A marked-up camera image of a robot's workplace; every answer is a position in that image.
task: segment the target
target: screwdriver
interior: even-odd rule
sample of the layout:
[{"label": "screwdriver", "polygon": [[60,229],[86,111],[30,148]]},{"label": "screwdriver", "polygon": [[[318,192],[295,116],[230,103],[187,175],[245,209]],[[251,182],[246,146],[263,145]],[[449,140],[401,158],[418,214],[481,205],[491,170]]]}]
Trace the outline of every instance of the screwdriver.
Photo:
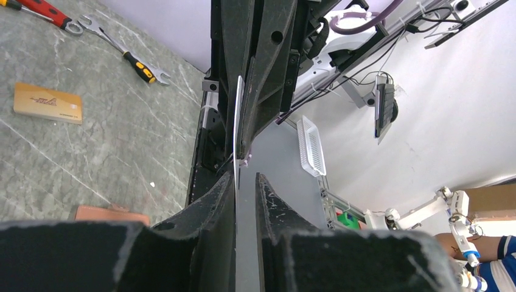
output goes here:
[{"label": "screwdriver", "polygon": [[124,59],[129,61],[131,63],[131,66],[136,71],[138,76],[140,76],[141,79],[143,79],[147,83],[153,83],[156,81],[156,77],[154,76],[154,73],[147,67],[147,65],[140,62],[137,58],[135,58],[129,50],[124,48],[121,44],[118,42],[115,42],[101,27],[99,27],[100,31],[108,38],[108,40],[113,44],[114,47],[116,47],[121,53],[122,56],[124,56]]},{"label": "screwdriver", "polygon": [[37,17],[40,17],[40,18],[43,18],[45,20],[48,20],[48,21],[54,21],[52,18],[50,17],[46,17],[44,15],[41,15],[39,13],[36,13],[34,11],[32,11],[31,9],[28,9],[27,7],[24,7],[23,5],[21,5],[20,3],[14,1],[14,0],[0,0],[0,5],[4,6],[4,7],[8,7],[8,8],[12,8],[14,10],[23,10],[25,12],[28,12],[32,15],[35,15]]}]

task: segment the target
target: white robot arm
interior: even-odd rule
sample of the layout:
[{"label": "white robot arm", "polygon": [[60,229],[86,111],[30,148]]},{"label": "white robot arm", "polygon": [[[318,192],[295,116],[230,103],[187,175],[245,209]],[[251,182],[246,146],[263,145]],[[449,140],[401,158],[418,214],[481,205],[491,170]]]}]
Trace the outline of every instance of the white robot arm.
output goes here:
[{"label": "white robot arm", "polygon": [[[451,192],[447,187],[443,187],[436,192],[434,198],[425,204],[410,210],[407,214],[400,215],[395,209],[388,209],[384,214],[378,212],[365,212],[366,224],[373,229],[414,229],[421,225],[421,221],[427,219],[438,212],[447,211],[449,214],[448,223],[451,234],[455,238],[457,245],[467,259],[471,267],[479,264],[480,253],[475,245],[468,242],[475,231],[471,222],[467,218],[469,197],[464,191]],[[464,267],[457,271],[459,283],[464,288],[474,289],[475,291],[486,291],[486,281],[478,276],[471,275]]]}]

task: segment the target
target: marble floor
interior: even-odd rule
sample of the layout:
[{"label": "marble floor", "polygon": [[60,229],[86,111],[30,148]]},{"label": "marble floor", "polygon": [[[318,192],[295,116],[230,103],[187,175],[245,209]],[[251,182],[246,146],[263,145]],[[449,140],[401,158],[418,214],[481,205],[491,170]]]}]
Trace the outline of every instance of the marble floor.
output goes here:
[{"label": "marble floor", "polygon": [[[77,206],[116,204],[159,222],[184,207],[203,74],[97,1],[49,1],[93,14],[126,46],[168,71],[144,83],[115,48],[0,9],[0,220],[68,220]],[[83,123],[13,111],[16,82],[77,94]]]}]

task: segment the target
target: striped shirt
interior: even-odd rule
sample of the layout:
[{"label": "striped shirt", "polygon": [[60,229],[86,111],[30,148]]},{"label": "striped shirt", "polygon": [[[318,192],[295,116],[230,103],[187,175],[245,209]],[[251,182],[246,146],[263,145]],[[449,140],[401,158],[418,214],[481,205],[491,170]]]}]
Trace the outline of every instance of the striped shirt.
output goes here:
[{"label": "striped shirt", "polygon": [[516,237],[502,237],[498,260],[478,265],[473,274],[486,280],[487,292],[516,292]]}]

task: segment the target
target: cardboard box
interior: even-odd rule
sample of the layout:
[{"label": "cardboard box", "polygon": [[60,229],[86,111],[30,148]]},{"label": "cardboard box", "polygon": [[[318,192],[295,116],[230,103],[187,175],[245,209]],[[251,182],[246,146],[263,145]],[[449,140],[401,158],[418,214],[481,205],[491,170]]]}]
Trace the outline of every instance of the cardboard box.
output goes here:
[{"label": "cardboard box", "polygon": [[468,217],[475,221],[516,220],[516,184],[466,189]]},{"label": "cardboard box", "polygon": [[15,113],[82,124],[80,96],[27,83],[15,85]]}]

